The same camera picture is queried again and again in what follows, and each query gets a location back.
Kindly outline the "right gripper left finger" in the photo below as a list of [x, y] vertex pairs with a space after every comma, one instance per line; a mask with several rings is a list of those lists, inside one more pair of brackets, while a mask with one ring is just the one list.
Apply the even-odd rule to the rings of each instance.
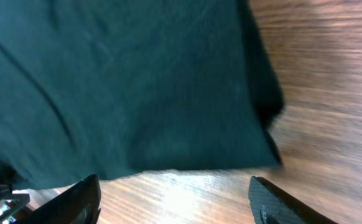
[[90, 175], [47, 202], [18, 224], [96, 224], [100, 215], [98, 177]]

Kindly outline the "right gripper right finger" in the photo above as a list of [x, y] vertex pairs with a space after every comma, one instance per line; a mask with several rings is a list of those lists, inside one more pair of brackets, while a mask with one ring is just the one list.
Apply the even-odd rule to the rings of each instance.
[[336, 224], [263, 177], [250, 178], [248, 199], [256, 224]]

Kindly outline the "black garment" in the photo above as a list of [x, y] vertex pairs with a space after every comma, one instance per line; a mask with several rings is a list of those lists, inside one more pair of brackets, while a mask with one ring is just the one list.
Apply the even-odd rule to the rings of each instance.
[[0, 0], [0, 184], [279, 166], [247, 1]]

